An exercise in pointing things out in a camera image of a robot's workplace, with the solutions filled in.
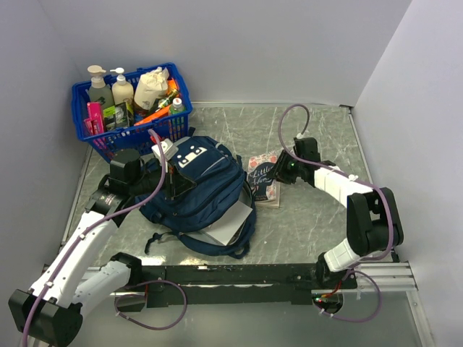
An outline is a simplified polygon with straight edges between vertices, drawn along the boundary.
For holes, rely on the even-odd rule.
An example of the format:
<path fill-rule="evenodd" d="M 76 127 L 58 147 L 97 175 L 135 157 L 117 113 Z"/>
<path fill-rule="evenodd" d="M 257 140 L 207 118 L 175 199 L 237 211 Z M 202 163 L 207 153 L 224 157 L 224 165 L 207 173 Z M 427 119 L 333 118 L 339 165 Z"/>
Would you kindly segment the white paperback book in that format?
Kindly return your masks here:
<path fill-rule="evenodd" d="M 207 236 L 226 246 L 246 221 L 252 208 L 241 201 L 234 203 L 216 222 L 202 230 Z"/>

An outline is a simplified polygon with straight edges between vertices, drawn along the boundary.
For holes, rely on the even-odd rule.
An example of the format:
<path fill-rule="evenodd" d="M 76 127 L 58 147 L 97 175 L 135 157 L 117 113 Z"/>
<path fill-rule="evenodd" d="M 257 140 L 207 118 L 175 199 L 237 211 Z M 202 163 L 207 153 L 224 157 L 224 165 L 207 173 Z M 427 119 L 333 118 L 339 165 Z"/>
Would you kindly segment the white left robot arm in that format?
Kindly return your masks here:
<path fill-rule="evenodd" d="M 176 147 L 152 147 L 160 168 L 148 172 L 138 151 L 120 150 L 110 171 L 91 194 L 74 233 L 56 259 L 28 290 L 15 290 L 8 305 L 22 345 L 34 338 L 51 346 L 68 346 L 83 320 L 117 289 L 143 285 L 139 258 L 120 252 L 93 277 L 85 280 L 91 262 L 127 215 L 150 202 L 175 180 Z"/>

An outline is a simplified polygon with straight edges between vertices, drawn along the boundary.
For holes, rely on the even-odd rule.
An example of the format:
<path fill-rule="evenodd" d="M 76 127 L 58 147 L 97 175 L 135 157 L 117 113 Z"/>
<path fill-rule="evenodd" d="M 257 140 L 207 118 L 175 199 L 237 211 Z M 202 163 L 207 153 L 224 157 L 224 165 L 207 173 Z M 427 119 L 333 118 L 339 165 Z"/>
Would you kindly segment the navy blue student backpack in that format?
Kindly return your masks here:
<path fill-rule="evenodd" d="M 208 136 L 196 136 L 193 129 L 174 144 L 179 150 L 171 160 L 165 161 L 161 153 L 161 161 L 154 157 L 145 163 L 145 167 L 150 171 L 161 168 L 167 177 L 168 163 L 172 163 L 197 186 L 170 200 L 166 197 L 165 178 L 155 196 L 145 194 L 136 198 L 141 204 L 139 211 L 151 223 L 167 227 L 169 234 L 194 252 L 242 259 L 250 250 L 256 210 L 254 194 L 240 156 L 233 156 L 227 147 Z M 251 207 L 252 212 L 228 245 L 224 246 L 202 232 L 238 201 Z"/>

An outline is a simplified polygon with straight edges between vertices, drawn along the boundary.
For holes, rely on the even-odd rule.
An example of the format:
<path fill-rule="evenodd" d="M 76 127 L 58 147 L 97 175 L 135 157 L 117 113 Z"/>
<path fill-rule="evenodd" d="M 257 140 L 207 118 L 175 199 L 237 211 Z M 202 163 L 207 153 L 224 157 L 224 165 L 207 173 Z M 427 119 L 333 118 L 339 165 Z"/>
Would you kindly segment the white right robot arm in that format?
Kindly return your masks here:
<path fill-rule="evenodd" d="M 293 150 L 282 150 L 268 177 L 284 184 L 301 179 L 346 208 L 345 238 L 320 254 L 315 264 L 319 286 L 335 286 L 360 261 L 388 254 L 403 243 L 404 232 L 394 193 L 386 187 L 379 189 L 363 184 L 335 163 L 322 161 L 318 143 L 312 137 L 296 138 Z"/>

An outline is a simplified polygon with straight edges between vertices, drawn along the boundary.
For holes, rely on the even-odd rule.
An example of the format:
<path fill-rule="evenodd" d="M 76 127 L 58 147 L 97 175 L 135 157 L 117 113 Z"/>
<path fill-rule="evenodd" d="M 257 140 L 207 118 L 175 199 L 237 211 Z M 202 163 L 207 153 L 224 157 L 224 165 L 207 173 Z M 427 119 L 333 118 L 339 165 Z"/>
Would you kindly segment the Little Women floral book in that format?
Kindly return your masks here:
<path fill-rule="evenodd" d="M 252 156 L 248 160 L 247 181 L 254 194 L 256 205 L 279 208 L 280 183 L 267 177 L 278 156 L 275 151 Z"/>

